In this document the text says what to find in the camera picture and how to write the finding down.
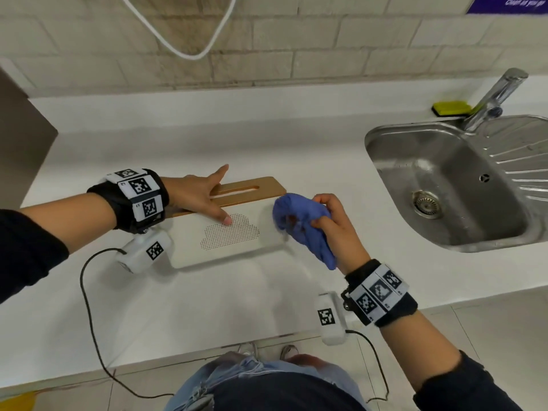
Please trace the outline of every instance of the black sleeve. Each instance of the black sleeve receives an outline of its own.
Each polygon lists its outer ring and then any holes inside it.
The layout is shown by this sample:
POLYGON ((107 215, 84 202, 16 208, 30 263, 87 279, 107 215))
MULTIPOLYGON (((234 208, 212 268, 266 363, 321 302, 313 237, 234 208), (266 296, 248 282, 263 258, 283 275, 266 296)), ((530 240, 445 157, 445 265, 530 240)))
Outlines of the black sleeve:
POLYGON ((0 210, 0 303, 65 261, 65 244, 25 215, 0 210))
POLYGON ((415 394, 421 411, 521 411, 482 365, 461 354, 453 371, 427 380, 415 394))

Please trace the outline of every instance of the white cable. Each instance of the white cable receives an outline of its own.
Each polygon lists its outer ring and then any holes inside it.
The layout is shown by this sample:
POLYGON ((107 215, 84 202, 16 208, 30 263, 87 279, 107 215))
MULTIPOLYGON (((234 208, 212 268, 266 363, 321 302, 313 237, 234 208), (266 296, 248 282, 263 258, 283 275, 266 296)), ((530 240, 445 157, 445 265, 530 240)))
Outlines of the white cable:
POLYGON ((158 30, 156 30, 152 24, 150 24, 148 22, 148 20, 146 19, 145 16, 143 16, 139 10, 137 10, 135 8, 135 6, 131 3, 131 1, 129 0, 122 0, 124 2, 124 4, 132 11, 133 14, 135 14, 135 16, 141 20, 141 23, 143 23, 148 30, 150 30, 150 32, 160 41, 161 44, 163 44, 165 47, 167 47, 173 54, 179 56, 179 57, 182 57, 183 59, 187 59, 187 60, 200 60, 202 59, 205 55, 207 55, 209 53, 209 51, 211 50, 211 48, 213 47, 213 45, 215 44, 216 40, 217 40, 217 37, 219 37, 219 34, 221 33, 221 30, 223 30, 223 27, 225 26, 226 22, 229 20, 230 18, 230 15, 232 15, 232 12, 234 10, 234 6, 236 5, 236 0, 231 0, 230 1, 230 5, 229 5, 229 8, 226 10, 226 13, 223 17, 223 19, 221 20, 221 22, 219 23, 219 25, 217 26, 216 30, 215 30, 215 33, 213 33, 213 37, 211 38, 211 40, 209 41, 208 45, 205 47, 204 50, 202 50, 202 52, 198 53, 197 55, 187 55, 187 54, 184 54, 182 52, 180 52, 179 50, 177 50, 176 48, 174 48, 173 46, 171 46, 169 44, 169 42, 167 40, 165 40, 162 35, 158 32, 158 30))

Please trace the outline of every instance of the sneaker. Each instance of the sneaker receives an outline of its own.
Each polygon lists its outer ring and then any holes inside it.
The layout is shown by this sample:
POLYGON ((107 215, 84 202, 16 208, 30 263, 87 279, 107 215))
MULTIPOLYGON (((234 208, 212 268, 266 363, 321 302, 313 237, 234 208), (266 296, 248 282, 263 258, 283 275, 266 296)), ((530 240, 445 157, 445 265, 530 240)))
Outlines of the sneaker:
POLYGON ((257 346, 253 342, 242 343, 238 346, 238 353, 253 356, 258 359, 257 346))
POLYGON ((282 348, 282 353, 279 355, 280 360, 287 360, 291 359, 293 356, 296 356, 299 354, 299 349, 297 349, 297 346, 295 345, 285 345, 282 348))

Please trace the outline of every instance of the hand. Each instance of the hand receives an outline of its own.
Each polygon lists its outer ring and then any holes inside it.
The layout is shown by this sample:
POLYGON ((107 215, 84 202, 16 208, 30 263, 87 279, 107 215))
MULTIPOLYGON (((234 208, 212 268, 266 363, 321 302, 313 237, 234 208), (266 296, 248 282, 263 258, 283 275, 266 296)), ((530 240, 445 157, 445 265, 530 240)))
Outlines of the hand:
POLYGON ((231 225, 230 216, 209 198, 211 189, 221 183, 228 170, 229 165, 225 164, 206 178, 192 174, 183 178, 162 178, 169 193, 169 206, 201 213, 225 225, 231 225))
POLYGON ((325 233, 327 244, 337 258, 337 266, 340 271, 344 275, 350 274, 369 261, 371 257, 360 242, 358 234, 337 196, 334 194, 317 194, 312 200, 324 204, 331 212, 331 219, 322 216, 310 224, 325 233))

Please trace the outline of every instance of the denim jeans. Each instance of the denim jeans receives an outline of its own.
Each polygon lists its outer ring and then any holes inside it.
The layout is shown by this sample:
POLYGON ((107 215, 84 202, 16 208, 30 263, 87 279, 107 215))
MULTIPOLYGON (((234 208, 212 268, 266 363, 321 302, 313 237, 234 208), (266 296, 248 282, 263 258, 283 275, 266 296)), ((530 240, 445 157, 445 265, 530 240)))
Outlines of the denim jeans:
POLYGON ((253 356, 235 352, 225 353, 213 362, 202 366, 168 401, 164 411, 190 411, 196 409, 197 404, 208 403, 209 400, 211 400, 209 408, 198 409, 212 409, 211 391, 219 384, 234 378, 252 378, 279 372, 293 372, 323 379, 350 394, 369 411, 356 383, 345 370, 337 365, 328 363, 326 366, 316 369, 313 366, 298 366, 283 360, 263 363, 253 356))

